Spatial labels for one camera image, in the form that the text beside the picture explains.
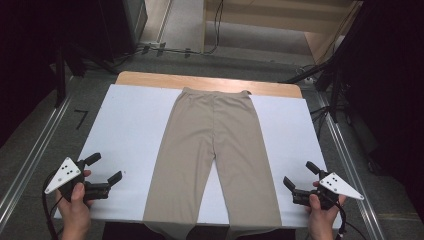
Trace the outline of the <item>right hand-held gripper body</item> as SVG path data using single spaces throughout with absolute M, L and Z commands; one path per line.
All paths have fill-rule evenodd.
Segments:
M 330 173 L 318 181 L 318 186 L 310 191 L 292 188 L 293 203 L 303 206 L 309 206 L 309 197 L 311 194 L 318 196 L 322 210 L 329 210 L 339 200 L 340 195 L 363 200 L 364 196 L 349 185 L 336 173 Z

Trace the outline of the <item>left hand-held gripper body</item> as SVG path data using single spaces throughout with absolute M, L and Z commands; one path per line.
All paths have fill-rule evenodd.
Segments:
M 86 181 L 84 170 L 88 165 L 84 163 L 84 160 L 73 161 L 70 157 L 66 157 L 59 168 L 54 171 L 53 178 L 48 182 L 44 193 L 50 194 L 55 190 L 59 190 L 62 196 L 70 202 L 74 186 L 77 183 L 83 183 L 85 186 L 85 201 L 107 199 L 110 191 L 109 184 L 92 184 Z

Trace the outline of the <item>beige pants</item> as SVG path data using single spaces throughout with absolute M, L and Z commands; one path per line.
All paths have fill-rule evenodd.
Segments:
M 143 215 L 169 240 L 186 240 L 198 222 L 216 167 L 230 236 L 282 225 L 260 122 L 250 93 L 184 88 L 160 144 Z

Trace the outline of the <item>person's right hand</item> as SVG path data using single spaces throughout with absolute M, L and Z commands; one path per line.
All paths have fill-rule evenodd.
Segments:
M 309 207 L 305 210 L 309 213 L 308 232 L 312 240 L 334 240 L 333 223 L 338 215 L 339 209 L 333 206 L 329 210 L 322 210 L 317 195 L 309 196 Z

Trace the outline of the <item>person's left hand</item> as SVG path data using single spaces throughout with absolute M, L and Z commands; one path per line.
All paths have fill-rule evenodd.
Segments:
M 89 203 L 84 202 L 85 186 L 77 183 L 71 194 L 71 201 L 62 198 L 56 191 L 56 201 L 63 220 L 61 240 L 85 240 L 91 227 Z

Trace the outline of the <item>white table mat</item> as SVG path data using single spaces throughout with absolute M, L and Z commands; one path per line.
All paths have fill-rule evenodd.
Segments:
M 127 86 L 109 87 L 88 138 L 81 159 L 99 152 L 101 159 L 91 165 L 92 183 L 106 181 L 120 171 L 123 178 L 111 188 L 106 200 L 91 207 L 96 220 L 141 222 L 146 198 L 170 111 L 179 89 Z M 317 176 L 306 168 L 308 161 L 324 169 L 326 163 L 302 98 L 250 96 L 260 121 L 282 226 L 302 228 L 308 215 L 292 202 L 283 179 L 297 188 L 310 190 Z

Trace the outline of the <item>black metal stand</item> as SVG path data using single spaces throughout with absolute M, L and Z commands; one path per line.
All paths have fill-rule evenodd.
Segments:
M 321 73 L 315 83 L 315 89 L 318 92 L 324 92 L 329 86 L 332 86 L 331 97 L 327 110 L 330 113 L 334 123 L 338 122 L 337 119 L 337 105 L 340 90 L 342 89 L 342 70 L 339 65 L 339 58 L 336 56 L 330 57 L 325 62 L 313 66 L 311 69 L 306 70 L 288 80 L 281 81 L 281 84 L 296 84 L 301 80 L 307 79 L 314 74 Z

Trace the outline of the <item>black tripod stand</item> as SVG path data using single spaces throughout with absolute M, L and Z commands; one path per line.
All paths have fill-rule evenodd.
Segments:
M 103 68 L 111 74 L 118 74 L 118 71 L 115 68 L 108 65 L 104 60 L 79 46 L 78 44 L 73 42 L 59 43 L 56 47 L 55 65 L 57 86 L 57 98 L 55 103 L 56 108 L 58 108 L 64 102 L 66 97 L 65 66 L 68 66 L 74 76 L 83 77 L 86 72 L 86 66 L 82 61 L 83 58 L 91 60 L 100 68 Z

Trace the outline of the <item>dark curtain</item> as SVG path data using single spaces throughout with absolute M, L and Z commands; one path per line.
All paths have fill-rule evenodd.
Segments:
M 365 0 L 343 43 L 346 97 L 376 140 L 369 156 L 424 221 L 424 0 Z
M 85 73 L 72 31 L 90 0 L 0 0 L 0 147 L 51 91 L 64 84 L 50 65 Z

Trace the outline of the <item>black cabinet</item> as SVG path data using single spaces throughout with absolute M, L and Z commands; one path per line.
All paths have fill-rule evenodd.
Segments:
M 106 30 L 106 59 L 135 52 L 148 20 L 145 0 L 99 0 Z

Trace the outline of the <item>wooden platform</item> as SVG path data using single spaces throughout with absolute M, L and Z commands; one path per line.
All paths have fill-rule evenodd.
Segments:
M 316 64 L 332 55 L 340 36 L 346 36 L 361 0 L 202 0 L 201 49 L 205 49 L 206 24 L 223 2 L 222 22 L 301 31 Z

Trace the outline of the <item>metal floor rail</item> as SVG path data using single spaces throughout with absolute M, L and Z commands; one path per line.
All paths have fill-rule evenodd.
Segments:
M 360 176 L 358 175 L 355 163 L 348 150 L 348 146 L 344 140 L 339 124 L 335 123 L 331 116 L 326 117 L 326 123 L 349 183 L 364 196 L 364 199 L 357 200 L 356 204 L 367 229 L 369 240 L 386 240 L 385 234 L 383 233 L 383 230 L 377 219 L 374 208 L 368 199 L 366 189 L 364 188 Z
M 0 148 L 0 234 L 4 231 L 72 96 L 43 100 Z

